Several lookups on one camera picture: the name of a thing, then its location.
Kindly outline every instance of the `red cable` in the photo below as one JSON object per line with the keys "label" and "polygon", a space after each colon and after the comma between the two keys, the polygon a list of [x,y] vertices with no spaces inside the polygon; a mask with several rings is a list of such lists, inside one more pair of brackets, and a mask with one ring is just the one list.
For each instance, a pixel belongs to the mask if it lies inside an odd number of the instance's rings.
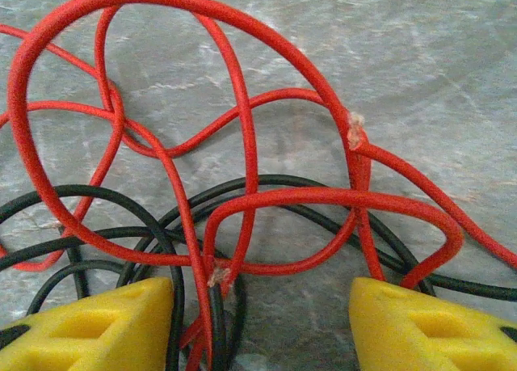
{"label": "red cable", "polygon": [[[125,118],[120,93],[116,89],[115,84],[107,77],[104,52],[107,29],[116,12],[125,3],[154,3],[178,7],[192,12],[214,39],[228,68],[236,98],[236,107],[216,119],[182,145],[165,149],[162,143],[146,127],[134,120]],[[104,10],[95,33],[95,67],[86,64],[56,45],[50,44],[50,41],[73,21],[99,9]],[[276,52],[290,61],[316,91],[286,88],[269,91],[250,99],[235,52],[226,35],[213,19],[219,19],[238,27],[271,46]],[[52,11],[29,33],[6,25],[0,25],[0,32],[23,38],[23,43],[15,55],[9,73],[7,95],[9,115],[3,114],[0,116],[0,128],[9,119],[12,120],[15,141],[19,147],[19,152],[27,172],[45,204],[56,218],[67,227],[66,234],[75,234],[85,242],[121,259],[155,265],[192,266],[200,300],[201,317],[187,329],[181,340],[182,347],[195,340],[191,358],[189,358],[189,369],[197,369],[204,348],[208,349],[209,364],[212,358],[212,325],[206,284],[214,264],[222,268],[230,268],[230,274],[222,284],[223,294],[227,294],[229,286],[239,272],[269,276],[288,275],[308,270],[325,262],[343,246],[353,229],[357,226],[368,269],[373,277],[383,280],[384,275],[376,255],[368,222],[367,208],[388,210],[421,218],[438,226],[447,236],[447,241],[437,252],[423,260],[404,277],[401,285],[405,287],[413,288],[422,278],[450,260],[458,252],[462,241],[458,224],[462,225],[473,238],[496,254],[496,256],[517,268],[517,255],[515,253],[507,250],[479,229],[457,205],[416,169],[389,152],[370,145],[362,129],[359,130],[359,144],[352,144],[354,149],[351,151],[350,138],[347,138],[347,135],[350,136],[357,127],[351,126],[347,109],[339,102],[337,95],[328,82],[317,71],[316,67],[291,43],[249,15],[212,0],[70,0]],[[59,101],[27,103],[28,77],[37,57],[45,48],[96,78],[104,109],[80,103]],[[342,188],[293,188],[257,193],[258,156],[251,109],[279,99],[306,99],[328,108],[343,142],[351,190]],[[111,122],[113,133],[99,166],[90,180],[92,185],[100,185],[102,183],[120,146],[120,141],[123,141],[129,148],[140,154],[159,158],[166,169],[178,201],[189,254],[157,255],[133,251],[101,238],[83,226],[81,221],[86,215],[92,199],[83,198],[75,209],[74,215],[72,215],[57,197],[41,165],[28,124],[27,113],[38,109],[61,109],[81,112]],[[183,184],[170,158],[178,157],[194,149],[235,118],[239,118],[242,128],[246,164],[246,195],[223,204],[208,219],[205,230],[204,251],[201,255]],[[126,133],[128,130],[144,138],[150,144],[150,147],[140,144],[129,136]],[[450,216],[416,200],[369,192],[371,159],[382,162],[404,175],[435,200]],[[285,264],[244,262],[250,244],[254,213],[257,208],[279,204],[304,203],[346,205],[351,206],[352,210],[334,239],[308,259]],[[244,217],[233,258],[230,260],[214,259],[217,228],[224,218],[237,212],[244,212]],[[5,254],[5,249],[0,245],[0,255]],[[61,252],[56,252],[49,255],[42,263],[21,263],[16,267],[32,271],[44,270],[51,266],[59,256],[61,256]]]}

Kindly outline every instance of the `tangled wire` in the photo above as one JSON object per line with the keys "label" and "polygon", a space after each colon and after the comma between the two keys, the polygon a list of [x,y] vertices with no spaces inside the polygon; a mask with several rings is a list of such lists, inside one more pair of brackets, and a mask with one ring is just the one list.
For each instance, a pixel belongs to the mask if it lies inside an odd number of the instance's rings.
{"label": "tangled wire", "polygon": [[[116,85],[107,77],[104,57],[107,29],[116,12],[123,5],[130,3],[155,4],[190,11],[215,41],[229,72],[236,106],[188,141],[172,148],[165,148],[146,127],[125,117],[122,97]],[[95,65],[92,66],[52,44],[51,41],[72,22],[96,10],[103,10],[103,12],[95,33]],[[269,45],[307,79],[314,91],[284,88],[250,97],[237,56],[216,20],[237,27]],[[197,370],[203,355],[212,370],[228,369],[238,349],[246,312],[246,293],[239,274],[285,276],[309,270],[329,259],[347,241],[361,249],[370,275],[378,280],[385,279],[381,267],[383,264],[404,274],[400,286],[408,289],[419,286],[421,291],[433,294],[433,285],[437,285],[483,297],[517,300],[515,289],[482,285],[432,274],[436,268],[454,257],[461,248],[462,229],[513,268],[517,268],[517,254],[509,251],[481,230],[423,173],[396,155],[369,143],[362,120],[350,114],[341,104],[338,96],[316,67],[294,45],[249,15],[213,0],[70,0],[48,14],[30,32],[23,32],[7,25],[0,25],[0,32],[23,39],[9,73],[8,111],[0,116],[0,128],[8,122],[11,123],[20,156],[36,187],[35,192],[0,207],[0,224],[26,207],[43,201],[63,225],[61,237],[57,240],[9,254],[0,246],[0,254],[3,256],[0,259],[0,270],[13,266],[19,270],[43,271],[52,267],[64,251],[67,251],[71,261],[71,265],[54,274],[45,283],[36,295],[28,313],[37,312],[53,286],[68,275],[74,274],[78,297],[85,297],[89,295],[85,270],[100,268],[119,273],[117,286],[121,286],[145,278],[150,266],[169,266],[174,281],[174,309],[166,360],[167,369],[178,369],[181,350],[184,350],[188,357],[187,370]],[[96,79],[102,108],[59,100],[30,103],[27,101],[29,75],[37,58],[45,49]],[[279,99],[304,99],[328,109],[342,139],[350,188],[325,187],[316,181],[295,176],[259,175],[252,109]],[[36,151],[28,120],[29,112],[48,109],[81,112],[111,122],[112,134],[109,143],[89,185],[60,187],[51,185]],[[237,118],[241,125],[245,150],[245,178],[223,183],[189,200],[173,159],[193,150]],[[148,145],[140,143],[132,133],[140,136]],[[165,168],[178,207],[169,211],[161,219],[152,217],[134,200],[100,187],[121,142],[139,154],[158,158]],[[418,200],[370,192],[372,160],[405,176],[425,192],[440,209]],[[260,185],[283,188],[260,191]],[[240,188],[244,188],[244,194],[210,201]],[[72,213],[60,200],[65,196],[82,197]],[[82,224],[82,220],[94,198],[109,200],[122,206],[137,215],[145,226],[95,231],[88,229]],[[349,213],[345,222],[339,225],[303,204],[334,204],[348,208]],[[299,262],[248,263],[245,257],[250,245],[255,212],[259,208],[270,206],[279,206],[306,217],[330,230],[335,236],[318,253]],[[368,209],[400,213],[427,221],[442,230],[445,243],[422,262],[418,262],[400,239],[368,213]],[[240,234],[234,253],[226,257],[216,249],[216,233],[221,222],[235,213],[243,213]],[[180,220],[180,224],[168,230],[166,227],[176,219]],[[207,225],[204,238],[200,240],[195,232],[195,224],[205,219],[207,219]],[[400,259],[378,251],[372,233],[383,238]],[[141,237],[134,249],[122,247],[111,240],[129,236]],[[150,248],[154,239],[158,244]],[[177,242],[187,245],[188,255],[176,254],[174,245]],[[125,263],[82,260],[79,246],[84,243],[122,259]],[[48,256],[40,263],[25,262],[41,255]],[[200,303],[200,316],[186,330],[183,329],[182,266],[192,267]],[[237,313],[227,339],[222,305],[231,289],[237,295]]]}

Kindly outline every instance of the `gray marble surface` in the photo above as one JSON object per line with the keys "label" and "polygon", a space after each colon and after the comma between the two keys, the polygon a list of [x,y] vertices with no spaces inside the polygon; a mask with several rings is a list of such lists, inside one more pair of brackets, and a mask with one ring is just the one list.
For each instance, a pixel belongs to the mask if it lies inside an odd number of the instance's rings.
{"label": "gray marble surface", "polygon": [[[0,22],[30,29],[65,0],[0,0]],[[413,163],[482,228],[517,251],[517,0],[220,0],[286,36],[328,78],[343,103],[363,114],[371,142]],[[76,22],[56,43],[93,62],[98,14]],[[242,63],[251,95],[308,86],[257,40],[224,27]],[[0,108],[19,41],[0,36]],[[109,30],[107,65],[123,92],[128,116],[168,146],[181,143],[234,104],[228,74],[214,43],[193,17],[155,6],[127,6]],[[30,99],[99,104],[93,79],[46,53],[32,74]],[[288,173],[347,186],[338,134],[323,108],[302,101],[254,111],[261,173]],[[103,153],[110,125],[68,112],[31,118],[38,149],[54,184],[86,183]],[[32,190],[11,137],[0,132],[0,202]],[[231,124],[200,149],[175,160],[187,194],[243,175],[242,139]],[[124,145],[104,186],[131,196],[156,217],[174,206],[159,162]],[[424,201],[410,183],[378,164],[372,189]],[[324,208],[341,221],[341,209]],[[420,259],[443,242],[421,221],[378,215]],[[92,229],[132,224],[132,217],[95,201]],[[240,217],[225,221],[218,246],[230,253]],[[10,249],[54,238],[54,219],[36,206],[0,226]],[[248,259],[287,262],[319,250],[330,235],[279,209],[258,212]],[[134,240],[123,241],[131,246]],[[91,257],[104,257],[86,249]],[[52,271],[66,265],[60,261]],[[475,242],[439,273],[487,284],[517,286],[515,271]],[[358,369],[347,300],[351,280],[368,271],[361,255],[343,248],[310,272],[285,278],[246,276],[249,317],[237,357],[239,370]],[[50,272],[0,273],[0,326],[23,316]],[[391,280],[397,276],[388,273]],[[96,291],[114,277],[92,272]],[[189,315],[196,310],[187,278]],[[72,301],[73,281],[51,293],[45,307]],[[438,289],[445,299],[517,320],[515,304]]]}

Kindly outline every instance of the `yellow plastic object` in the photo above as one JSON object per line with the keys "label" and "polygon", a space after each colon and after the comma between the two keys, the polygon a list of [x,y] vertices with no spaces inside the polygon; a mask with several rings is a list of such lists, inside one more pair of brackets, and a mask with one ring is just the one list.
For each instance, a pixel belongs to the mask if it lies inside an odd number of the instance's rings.
{"label": "yellow plastic object", "polygon": [[12,323],[30,329],[0,350],[0,371],[162,371],[173,302],[151,278]]}
{"label": "yellow plastic object", "polygon": [[370,278],[352,284],[350,322],[362,371],[516,371],[511,323]]}

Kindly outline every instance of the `red wire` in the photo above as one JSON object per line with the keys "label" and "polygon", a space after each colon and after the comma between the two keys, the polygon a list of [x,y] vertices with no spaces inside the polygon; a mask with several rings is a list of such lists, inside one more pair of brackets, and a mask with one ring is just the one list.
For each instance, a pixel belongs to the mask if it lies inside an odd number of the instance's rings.
{"label": "red wire", "polygon": [[[146,127],[138,124],[134,120],[125,118],[120,93],[116,89],[115,84],[107,77],[104,55],[107,29],[116,12],[126,3],[153,3],[178,7],[192,12],[220,49],[221,56],[229,71],[229,77],[236,99],[236,107],[217,118],[194,137],[173,148],[166,149]],[[100,9],[104,10],[95,33],[95,67],[88,65],[84,61],[50,43],[59,32],[68,27],[73,21],[92,11]],[[285,88],[269,91],[249,98],[245,79],[235,52],[228,38],[214,19],[219,19],[220,21],[240,28],[244,32],[249,33],[271,46],[276,52],[290,61],[292,65],[305,76],[316,91],[300,88]],[[215,265],[230,269],[229,275],[222,284],[223,294],[226,295],[229,286],[239,272],[280,276],[314,268],[318,264],[325,262],[338,251],[349,239],[354,228],[357,227],[370,274],[374,278],[383,280],[384,275],[380,268],[378,256],[376,255],[372,232],[368,222],[368,208],[387,210],[429,221],[438,226],[446,235],[445,244],[434,254],[413,268],[402,280],[402,286],[413,288],[421,279],[450,260],[458,252],[462,243],[462,235],[458,224],[463,226],[473,238],[489,249],[489,251],[493,252],[514,268],[517,268],[517,255],[515,253],[498,244],[475,225],[457,205],[429,179],[422,175],[422,173],[393,154],[374,145],[370,145],[362,129],[359,130],[359,144],[351,151],[349,141],[347,140],[347,134],[352,132],[352,130],[349,132],[351,128],[349,122],[350,116],[347,109],[339,102],[337,95],[329,83],[323,78],[316,67],[291,43],[249,15],[212,0],[70,0],[47,15],[29,33],[8,27],[7,25],[0,25],[0,32],[23,39],[23,43],[15,55],[9,73],[7,87],[8,115],[0,115],[0,128],[8,120],[12,120],[12,131],[27,173],[30,175],[44,203],[53,212],[56,218],[66,226],[65,233],[75,234],[92,246],[121,259],[154,265],[192,266],[197,295],[200,300],[200,318],[187,329],[187,332],[181,339],[182,347],[194,340],[194,346],[188,362],[189,369],[197,369],[204,348],[208,350],[209,364],[212,358],[212,324],[208,301],[207,279],[208,276],[212,274]],[[96,78],[103,109],[80,103],[52,100],[27,103],[29,74],[37,57],[44,49],[48,49],[50,52],[64,58]],[[291,188],[269,192],[257,192],[259,185],[258,155],[251,110],[261,104],[279,99],[305,99],[319,103],[329,110],[342,139],[351,183],[350,190],[342,188]],[[91,198],[83,198],[75,209],[74,214],[67,210],[48,181],[36,152],[28,123],[28,112],[44,109],[81,112],[111,122],[113,133],[99,166],[90,180],[90,184],[92,185],[100,185],[102,183],[121,141],[139,154],[160,159],[178,201],[181,221],[187,240],[188,255],[159,255],[133,251],[98,236],[82,225],[82,219],[90,207]],[[233,199],[223,204],[208,219],[205,229],[204,251],[203,254],[201,254],[196,240],[195,228],[191,218],[187,196],[171,158],[178,157],[196,148],[200,143],[206,141],[214,133],[236,118],[239,118],[241,123],[245,150],[246,194],[241,198]],[[136,141],[127,134],[127,131],[133,131],[141,136],[149,143],[150,147]],[[435,200],[446,213],[416,200],[369,192],[372,159],[392,167],[395,171],[415,183]],[[346,205],[352,207],[352,210],[345,220],[343,227],[332,241],[318,253],[307,259],[295,263],[283,264],[245,262],[254,224],[255,210],[271,205],[304,203]],[[227,216],[238,212],[244,212],[244,217],[232,259],[214,259],[216,232],[219,224]],[[0,245],[0,256],[5,254],[5,249]],[[61,254],[62,252],[58,251],[49,255],[42,263],[21,263],[16,265],[16,268],[28,271],[45,270],[52,266],[52,264],[59,259]]]}

